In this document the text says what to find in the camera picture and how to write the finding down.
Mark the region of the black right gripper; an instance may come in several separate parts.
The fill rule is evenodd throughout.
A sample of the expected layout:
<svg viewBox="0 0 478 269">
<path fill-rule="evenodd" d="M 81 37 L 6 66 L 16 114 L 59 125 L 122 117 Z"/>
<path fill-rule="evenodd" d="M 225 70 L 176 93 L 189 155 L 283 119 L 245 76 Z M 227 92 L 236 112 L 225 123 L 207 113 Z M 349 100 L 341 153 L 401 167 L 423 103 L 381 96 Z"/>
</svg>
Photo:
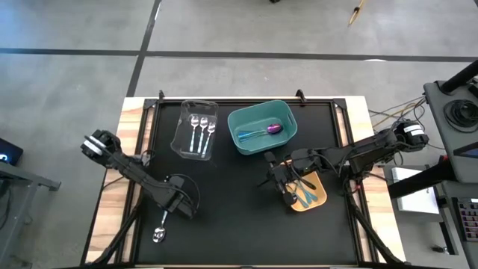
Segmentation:
<svg viewBox="0 0 478 269">
<path fill-rule="evenodd" d="M 281 162 L 272 152 L 265 152 L 264 158 L 270 166 L 270 179 L 278 189 L 285 189 L 287 184 L 293 182 L 303 183 L 309 189 L 319 186 L 318 171 L 322 168 L 322 160 L 317 151 L 298 149 L 286 155 Z M 297 202 L 296 194 L 288 189 L 283 191 L 282 197 L 288 206 Z"/>
</svg>

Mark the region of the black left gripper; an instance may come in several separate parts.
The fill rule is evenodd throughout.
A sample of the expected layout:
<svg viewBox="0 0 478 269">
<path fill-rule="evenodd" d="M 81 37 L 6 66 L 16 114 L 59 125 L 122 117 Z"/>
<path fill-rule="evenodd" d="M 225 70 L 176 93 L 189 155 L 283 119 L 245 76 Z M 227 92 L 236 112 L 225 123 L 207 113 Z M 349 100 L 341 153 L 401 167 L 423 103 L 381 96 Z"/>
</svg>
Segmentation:
<svg viewBox="0 0 478 269">
<path fill-rule="evenodd" d="M 196 200 L 193 199 L 182 187 L 185 183 L 196 183 L 186 175 L 169 175 L 158 187 L 165 192 L 160 195 L 158 205 L 169 213 L 176 213 L 185 219 L 193 219 L 197 213 Z"/>
</svg>

